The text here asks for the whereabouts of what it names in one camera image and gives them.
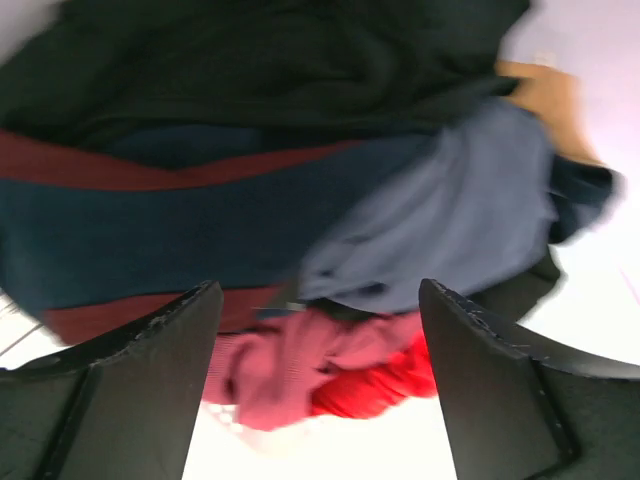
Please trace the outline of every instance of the dark pink fabric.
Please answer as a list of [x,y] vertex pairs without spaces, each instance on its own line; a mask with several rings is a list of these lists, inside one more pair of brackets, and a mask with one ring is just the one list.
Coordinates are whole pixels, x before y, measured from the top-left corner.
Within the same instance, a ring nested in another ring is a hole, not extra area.
[[312,392],[341,370],[386,363],[422,328],[419,312],[354,325],[309,309],[218,335],[203,400],[237,405],[236,421],[271,431],[311,414]]

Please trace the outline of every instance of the blue-gray cloth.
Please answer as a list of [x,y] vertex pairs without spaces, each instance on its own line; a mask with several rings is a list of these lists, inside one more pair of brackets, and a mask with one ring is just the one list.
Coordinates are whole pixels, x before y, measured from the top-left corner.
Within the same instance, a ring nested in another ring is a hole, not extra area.
[[535,117],[487,101],[308,252],[302,299],[407,311],[424,278],[470,294],[523,272],[545,254],[557,219],[554,157]]

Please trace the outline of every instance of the navy fabric with red stripe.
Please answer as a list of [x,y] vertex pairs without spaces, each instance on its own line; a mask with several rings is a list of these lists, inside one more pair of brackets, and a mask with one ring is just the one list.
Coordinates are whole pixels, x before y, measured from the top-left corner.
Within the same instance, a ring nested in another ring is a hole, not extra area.
[[29,313],[272,285],[427,135],[341,141],[177,171],[0,132],[0,286]]

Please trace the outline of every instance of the orange-brown fabric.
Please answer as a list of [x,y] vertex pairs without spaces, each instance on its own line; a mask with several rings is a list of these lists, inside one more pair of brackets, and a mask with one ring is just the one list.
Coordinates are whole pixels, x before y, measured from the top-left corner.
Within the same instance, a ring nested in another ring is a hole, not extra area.
[[577,78],[528,63],[498,62],[496,70],[522,79],[509,100],[540,118],[560,155],[579,163],[602,165],[583,134]]

